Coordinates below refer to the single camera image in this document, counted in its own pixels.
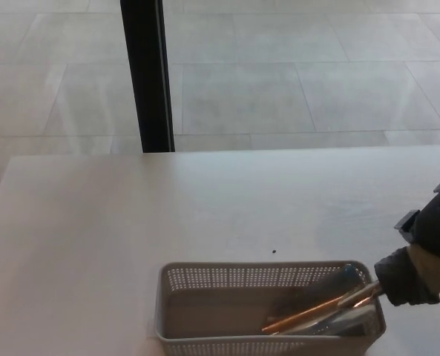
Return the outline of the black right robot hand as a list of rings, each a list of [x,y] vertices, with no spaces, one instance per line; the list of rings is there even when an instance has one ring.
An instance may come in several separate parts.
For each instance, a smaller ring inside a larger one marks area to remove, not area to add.
[[[409,211],[395,225],[395,230],[410,244],[419,245],[440,257],[440,183],[434,198],[423,208]]]

